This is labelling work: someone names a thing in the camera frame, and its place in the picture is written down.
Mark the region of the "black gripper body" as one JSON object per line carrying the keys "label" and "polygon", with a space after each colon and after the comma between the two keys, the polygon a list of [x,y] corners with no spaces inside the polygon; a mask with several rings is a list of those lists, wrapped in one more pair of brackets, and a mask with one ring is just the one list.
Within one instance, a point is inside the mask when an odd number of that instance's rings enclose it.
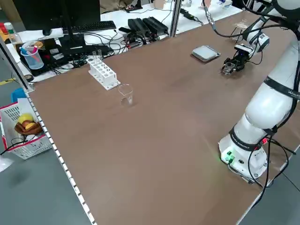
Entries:
{"label": "black gripper body", "polygon": [[236,59],[236,65],[234,65],[234,67],[245,66],[245,64],[249,60],[249,53],[236,52],[234,58]]}

